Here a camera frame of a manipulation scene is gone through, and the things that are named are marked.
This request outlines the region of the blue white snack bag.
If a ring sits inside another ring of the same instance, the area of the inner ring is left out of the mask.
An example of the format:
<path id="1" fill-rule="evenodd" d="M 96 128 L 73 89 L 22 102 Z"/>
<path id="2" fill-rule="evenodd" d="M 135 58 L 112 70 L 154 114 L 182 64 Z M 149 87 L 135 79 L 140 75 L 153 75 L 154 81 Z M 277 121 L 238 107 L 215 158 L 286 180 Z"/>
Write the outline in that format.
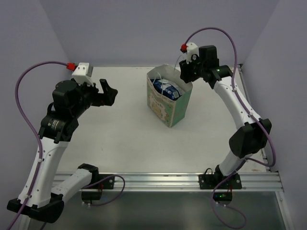
<path id="1" fill-rule="evenodd" d="M 159 94 L 173 101 L 176 101 L 185 93 L 184 90 L 181 89 L 177 84 L 166 79 L 153 79 L 151 82 Z"/>

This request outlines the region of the green paper bag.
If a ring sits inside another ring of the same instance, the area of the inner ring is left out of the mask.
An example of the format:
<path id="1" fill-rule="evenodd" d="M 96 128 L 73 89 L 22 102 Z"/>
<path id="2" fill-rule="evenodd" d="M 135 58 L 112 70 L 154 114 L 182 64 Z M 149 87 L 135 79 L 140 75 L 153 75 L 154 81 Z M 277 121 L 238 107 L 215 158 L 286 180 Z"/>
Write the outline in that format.
<path id="1" fill-rule="evenodd" d="M 153 79 L 172 81 L 185 93 L 176 101 L 168 99 L 155 90 L 151 82 Z M 185 117 L 192 89 L 192 83 L 180 79 L 180 71 L 170 65 L 155 67 L 147 73 L 147 105 L 167 127 L 173 127 Z"/>

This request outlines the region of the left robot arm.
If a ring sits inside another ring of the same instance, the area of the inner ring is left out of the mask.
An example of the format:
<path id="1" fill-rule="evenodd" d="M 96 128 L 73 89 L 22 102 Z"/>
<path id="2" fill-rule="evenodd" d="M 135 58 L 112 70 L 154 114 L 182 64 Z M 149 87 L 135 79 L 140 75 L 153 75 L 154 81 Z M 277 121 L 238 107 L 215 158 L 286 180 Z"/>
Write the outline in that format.
<path id="1" fill-rule="evenodd" d="M 53 102 L 41 121 L 35 163 L 20 195 L 8 202 L 7 209 L 44 223 L 54 223 L 65 203 L 80 189 L 95 188 L 100 183 L 98 168 L 81 164 L 77 171 L 57 186 L 54 177 L 63 153 L 78 127 L 78 118 L 91 106 L 112 106 L 118 94 L 105 79 L 95 85 L 78 84 L 75 80 L 58 83 Z"/>

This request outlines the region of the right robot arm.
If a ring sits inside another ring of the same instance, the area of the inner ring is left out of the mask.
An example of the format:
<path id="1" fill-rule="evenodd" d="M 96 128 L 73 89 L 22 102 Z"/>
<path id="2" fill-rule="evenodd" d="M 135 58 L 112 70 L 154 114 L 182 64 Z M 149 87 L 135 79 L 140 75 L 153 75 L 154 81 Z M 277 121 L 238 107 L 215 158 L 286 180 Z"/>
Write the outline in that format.
<path id="1" fill-rule="evenodd" d="M 228 155 L 212 175 L 204 177 L 204 181 L 225 188 L 231 182 L 230 174 L 266 146 L 272 124 L 254 112 L 234 81 L 232 70 L 227 65 L 220 65 L 215 46 L 198 47 L 195 43 L 187 43 L 180 50 L 186 55 L 179 64 L 180 78 L 185 83 L 199 78 L 208 83 L 226 105 L 236 126 L 236 132 L 228 142 Z"/>

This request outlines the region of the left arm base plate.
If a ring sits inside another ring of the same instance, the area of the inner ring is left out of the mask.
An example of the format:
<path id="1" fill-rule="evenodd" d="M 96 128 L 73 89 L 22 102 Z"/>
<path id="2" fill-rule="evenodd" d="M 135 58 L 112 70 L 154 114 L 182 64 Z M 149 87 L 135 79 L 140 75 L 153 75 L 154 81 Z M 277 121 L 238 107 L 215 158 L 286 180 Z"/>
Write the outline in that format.
<path id="1" fill-rule="evenodd" d="M 99 174 L 97 178 L 93 181 L 95 185 L 91 186 L 91 189 L 99 189 L 99 190 L 112 190 L 114 188 L 115 177 L 113 174 Z"/>

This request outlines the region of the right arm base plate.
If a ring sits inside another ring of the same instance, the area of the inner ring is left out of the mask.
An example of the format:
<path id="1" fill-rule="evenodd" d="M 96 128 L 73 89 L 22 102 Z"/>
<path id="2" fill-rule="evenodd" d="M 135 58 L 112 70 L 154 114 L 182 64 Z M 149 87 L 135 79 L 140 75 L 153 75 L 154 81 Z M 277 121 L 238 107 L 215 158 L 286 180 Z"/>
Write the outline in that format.
<path id="1" fill-rule="evenodd" d="M 231 177 L 221 177 L 213 174 L 200 174 L 198 175 L 200 189 L 211 189 L 213 190 L 220 182 L 224 181 L 217 189 L 242 189 L 241 178 L 238 173 L 232 175 Z"/>

